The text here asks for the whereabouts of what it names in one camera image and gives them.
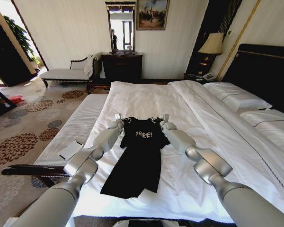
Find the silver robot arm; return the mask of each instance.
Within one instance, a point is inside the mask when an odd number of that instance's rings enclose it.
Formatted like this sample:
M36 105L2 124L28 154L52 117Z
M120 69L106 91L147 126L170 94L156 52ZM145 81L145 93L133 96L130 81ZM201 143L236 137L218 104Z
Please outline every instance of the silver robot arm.
M168 118L165 114L160 122L162 132L175 149L195 162L195 172L214 186L221 204L238 227L284 227L284 214L280 210L246 185L225 180L232 167L212 150L198 148L195 141L168 122Z
M96 161L113 147L123 130L121 115L116 114L115 118L116 121L94 139L91 148L82 148L66 164L64 170L72 177L71 180L48 189L12 227L65 227L75 209L82 185L97 172Z

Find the picture frame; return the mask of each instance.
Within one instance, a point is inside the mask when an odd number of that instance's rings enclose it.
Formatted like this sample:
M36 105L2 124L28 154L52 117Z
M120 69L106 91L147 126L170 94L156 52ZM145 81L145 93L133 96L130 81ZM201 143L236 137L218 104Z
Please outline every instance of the picture frame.
M165 30L169 0L137 0L137 30Z

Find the wooden dresser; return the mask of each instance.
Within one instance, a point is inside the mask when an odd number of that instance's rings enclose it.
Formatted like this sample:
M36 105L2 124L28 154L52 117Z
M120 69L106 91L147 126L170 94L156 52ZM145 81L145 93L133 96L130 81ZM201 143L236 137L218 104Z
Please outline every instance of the wooden dresser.
M109 81L136 82L141 79L142 54L102 54L105 77Z

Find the chaise lounge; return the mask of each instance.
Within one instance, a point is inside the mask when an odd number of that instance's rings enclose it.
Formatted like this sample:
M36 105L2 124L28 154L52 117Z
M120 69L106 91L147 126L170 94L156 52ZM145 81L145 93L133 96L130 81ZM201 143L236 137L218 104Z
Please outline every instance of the chaise lounge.
M101 54L89 55L82 60L72 60L70 69L53 69L40 75L48 87L48 80L67 82L91 82L99 78L102 70Z

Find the white phone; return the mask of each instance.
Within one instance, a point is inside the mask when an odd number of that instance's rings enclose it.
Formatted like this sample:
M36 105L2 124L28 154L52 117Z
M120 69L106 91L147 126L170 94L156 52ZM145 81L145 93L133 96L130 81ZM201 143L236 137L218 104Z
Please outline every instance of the white phone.
M206 81L214 81L214 79L216 78L217 76L215 76L212 72L210 73L207 73L203 76L203 79L205 79Z
M83 147L83 144L80 144L77 141L73 141L71 142L69 145L67 145L66 148L64 148L63 150L61 150L58 155L63 158L64 160L68 160L71 157L74 156L74 154L76 154L81 148Z

